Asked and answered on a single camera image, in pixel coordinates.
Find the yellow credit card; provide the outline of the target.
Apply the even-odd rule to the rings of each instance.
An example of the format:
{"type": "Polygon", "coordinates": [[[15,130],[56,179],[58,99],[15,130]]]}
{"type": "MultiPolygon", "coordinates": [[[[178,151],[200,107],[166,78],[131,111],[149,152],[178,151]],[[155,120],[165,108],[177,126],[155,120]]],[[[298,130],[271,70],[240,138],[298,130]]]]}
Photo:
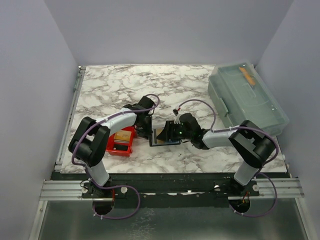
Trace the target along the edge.
{"type": "Polygon", "coordinates": [[[154,128],[152,131],[153,131],[152,145],[153,146],[164,145],[166,143],[165,141],[157,139],[158,135],[163,131],[163,128],[154,128]]]}

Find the black leather card holder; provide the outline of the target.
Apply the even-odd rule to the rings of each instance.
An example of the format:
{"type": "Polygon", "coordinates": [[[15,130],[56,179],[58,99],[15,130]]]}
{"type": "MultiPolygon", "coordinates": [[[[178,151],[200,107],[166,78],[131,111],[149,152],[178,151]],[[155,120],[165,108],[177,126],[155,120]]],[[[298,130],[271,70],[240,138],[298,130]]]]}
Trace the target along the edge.
{"type": "Polygon", "coordinates": [[[181,141],[178,140],[172,140],[172,139],[159,139],[158,136],[161,134],[161,132],[164,130],[163,127],[154,127],[152,128],[152,133],[150,135],[149,139],[149,146],[150,147],[161,147],[161,146],[174,146],[174,145],[180,145],[181,141]]]}

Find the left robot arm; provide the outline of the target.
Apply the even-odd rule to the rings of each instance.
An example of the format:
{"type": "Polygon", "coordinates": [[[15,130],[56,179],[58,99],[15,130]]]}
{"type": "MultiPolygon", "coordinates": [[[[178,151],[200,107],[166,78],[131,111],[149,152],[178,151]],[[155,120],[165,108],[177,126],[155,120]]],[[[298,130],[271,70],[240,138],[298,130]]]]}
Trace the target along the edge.
{"type": "Polygon", "coordinates": [[[99,119],[87,116],[81,120],[69,143],[68,151],[71,153],[72,164],[84,168],[94,183],[93,191],[99,197],[107,197],[111,191],[108,183],[110,175],[103,163],[109,137],[150,116],[150,112],[158,107],[159,103],[160,98],[150,93],[144,95],[138,103],[127,104],[109,116],[99,119]]]}

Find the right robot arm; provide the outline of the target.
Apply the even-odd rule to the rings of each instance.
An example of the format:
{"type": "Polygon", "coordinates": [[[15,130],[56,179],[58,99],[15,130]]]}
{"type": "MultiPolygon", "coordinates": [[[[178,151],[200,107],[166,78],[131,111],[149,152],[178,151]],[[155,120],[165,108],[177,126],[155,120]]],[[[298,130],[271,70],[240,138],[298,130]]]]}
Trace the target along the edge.
{"type": "Polygon", "coordinates": [[[234,147],[243,159],[230,183],[230,191],[236,196],[247,192],[248,183],[267,161],[271,160],[271,154],[279,153],[279,147],[273,137],[250,120],[234,127],[209,130],[201,128],[190,113],[177,115],[174,121],[166,121],[156,139],[166,143],[187,140],[199,150],[234,147]]]}

